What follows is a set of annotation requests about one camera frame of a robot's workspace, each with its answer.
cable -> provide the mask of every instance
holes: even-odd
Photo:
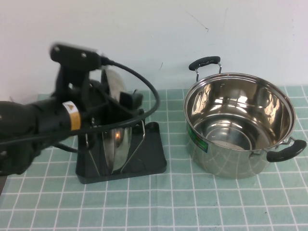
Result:
[[[111,129],[114,129],[114,128],[132,127],[136,123],[138,123],[139,121],[144,120],[146,117],[153,114],[158,109],[158,107],[160,105],[160,99],[159,99],[158,92],[154,88],[154,86],[145,77],[143,77],[142,75],[140,75],[136,71],[130,69],[129,67],[124,66],[124,65],[119,64],[119,63],[116,63],[116,62],[114,62],[114,61],[112,61],[112,60],[110,60],[106,57],[102,57],[102,65],[113,65],[113,66],[119,67],[119,68],[133,74],[138,79],[140,79],[152,91],[152,93],[155,97],[155,100],[156,100],[154,106],[149,111],[145,112],[142,115],[139,115],[135,118],[124,120],[124,121],[121,121],[121,122],[103,125],[103,126],[96,127],[96,128],[84,128],[84,129],[73,130],[73,131],[60,131],[60,132],[54,132],[54,133],[45,133],[45,134],[43,133],[43,134],[38,134],[38,135],[27,135],[27,136],[15,137],[15,138],[0,141],[0,146],[1,145],[12,145],[12,144],[19,143],[19,142],[42,141],[44,139],[50,139],[50,138],[53,138],[53,137],[61,137],[61,136],[69,137],[69,136],[75,136],[75,135],[81,135],[81,134],[83,134],[83,135],[84,134],[92,134],[92,133],[98,133],[98,132],[111,130]]]

black plastic base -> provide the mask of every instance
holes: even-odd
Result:
[[[132,129],[131,146],[128,158],[132,155],[136,147],[142,140],[142,127],[137,126]],[[112,175],[107,175],[104,152],[102,145],[92,152],[96,163],[100,163],[98,176],[95,172],[92,160],[89,155],[79,155],[77,157],[76,174],[82,184],[90,184],[108,180],[117,180],[131,177],[139,177],[157,173],[163,173],[167,167],[167,161],[164,155],[164,149],[160,137],[159,124],[156,122],[148,123],[145,126],[145,138],[138,148],[130,162],[126,165],[123,173],[120,170]]]

pot handle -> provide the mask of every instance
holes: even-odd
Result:
[[[295,140],[293,137],[290,137],[289,141],[282,144],[289,144],[291,140],[294,141],[292,146],[287,147],[279,152],[269,151],[266,155],[266,159],[269,162],[280,162],[292,159],[293,157],[300,154],[307,146],[306,141]]]
[[[218,64],[219,65],[219,73],[221,73],[221,64],[220,64],[220,57],[219,56],[209,56],[209,57],[204,57],[201,59],[198,59],[196,61],[194,61],[193,63],[191,63],[188,68],[191,71],[195,71],[197,73],[197,78],[196,81],[199,81],[199,72],[198,72],[198,68],[202,67],[202,66],[207,66],[210,64]]]

warning sticker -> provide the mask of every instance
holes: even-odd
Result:
[[[69,117],[71,119],[71,130],[78,130],[81,127],[81,118],[78,108],[72,101],[67,101],[63,103],[66,108]]]

